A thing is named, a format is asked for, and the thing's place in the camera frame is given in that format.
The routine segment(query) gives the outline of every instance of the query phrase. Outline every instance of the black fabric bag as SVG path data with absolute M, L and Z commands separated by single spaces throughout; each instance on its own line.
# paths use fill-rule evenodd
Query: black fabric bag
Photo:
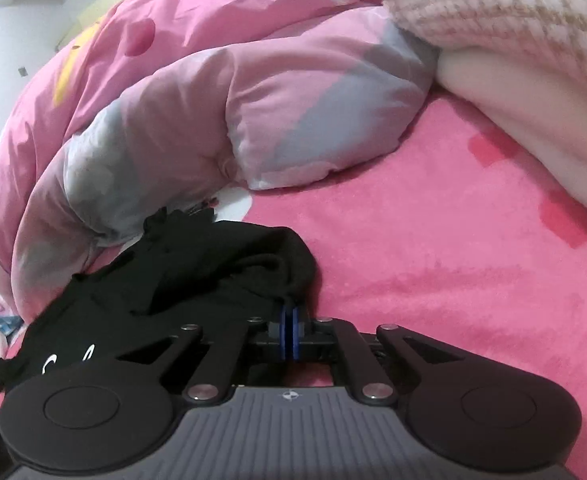
M 294 231 L 213 220 L 212 209 L 160 210 L 109 266 L 75 275 L 29 326 L 17 356 L 0 359 L 0 391 L 187 323 L 215 340 L 232 322 L 304 303 L 316 262 Z

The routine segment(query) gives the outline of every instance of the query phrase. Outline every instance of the silver rivet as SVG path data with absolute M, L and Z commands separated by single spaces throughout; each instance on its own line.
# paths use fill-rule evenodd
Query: silver rivet
M 211 400 L 218 395 L 218 388 L 213 384 L 196 384 L 187 392 L 193 400 Z
M 368 399 L 388 399 L 393 395 L 393 388 L 384 383 L 371 383 L 363 387 L 363 394 Z

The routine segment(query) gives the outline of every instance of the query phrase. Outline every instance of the pink fleece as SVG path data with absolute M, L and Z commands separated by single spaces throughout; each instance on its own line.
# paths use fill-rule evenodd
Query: pink fleece
M 549 377 L 579 402 L 587 480 L 587 211 L 475 108 L 435 98 L 401 148 L 310 189 L 254 196 L 320 264 L 318 309 Z

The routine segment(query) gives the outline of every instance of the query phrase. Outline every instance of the black mechanical device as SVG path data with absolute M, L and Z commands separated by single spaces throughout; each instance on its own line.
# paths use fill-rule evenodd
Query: black mechanical device
M 394 324 L 276 317 L 25 381 L 0 410 L 0 477 L 574 479 L 581 415 L 557 384 Z M 333 386 L 280 386 L 292 362 Z

